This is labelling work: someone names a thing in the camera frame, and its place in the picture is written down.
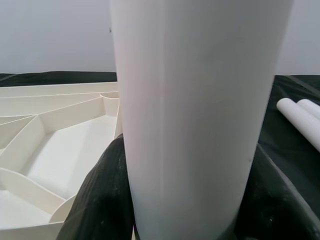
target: white wall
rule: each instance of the white wall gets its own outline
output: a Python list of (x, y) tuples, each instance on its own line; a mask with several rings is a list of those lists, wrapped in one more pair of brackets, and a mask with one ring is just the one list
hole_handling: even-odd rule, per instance
[(0, 73), (115, 71), (109, 0), (0, 0)]
[(295, 0), (277, 74), (320, 75), (320, 0)]
[[(320, 74), (320, 0), (295, 0), (277, 74)], [(0, 0), (0, 73), (115, 71), (109, 0)]]

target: white pipe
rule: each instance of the white pipe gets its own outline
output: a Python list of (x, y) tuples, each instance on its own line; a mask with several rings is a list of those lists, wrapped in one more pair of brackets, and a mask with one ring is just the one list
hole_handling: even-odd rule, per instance
[(297, 102), (297, 104), (302, 107), (307, 112), (311, 113), (317, 119), (320, 120), (320, 106), (308, 99), (302, 99)]
[(141, 240), (232, 232), (291, 0), (112, 0)]
[(276, 107), (320, 152), (320, 121), (289, 98), (279, 100)]

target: white plastic tube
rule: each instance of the white plastic tube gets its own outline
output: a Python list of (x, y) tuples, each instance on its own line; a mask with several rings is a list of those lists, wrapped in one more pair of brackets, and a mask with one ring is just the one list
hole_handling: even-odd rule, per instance
[(141, 240), (232, 232), (291, 0), (112, 0)]
[(289, 98), (279, 100), (276, 107), (320, 152), (320, 121)]
[(308, 99), (302, 99), (297, 102), (297, 104), (302, 107), (307, 112), (311, 113), (317, 119), (320, 120), (320, 106)]

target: white plastic tray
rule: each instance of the white plastic tray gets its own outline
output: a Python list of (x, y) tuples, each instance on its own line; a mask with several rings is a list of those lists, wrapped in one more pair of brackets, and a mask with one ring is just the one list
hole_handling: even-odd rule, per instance
[(84, 178), (122, 132), (116, 89), (0, 88), (1, 240), (56, 238)]

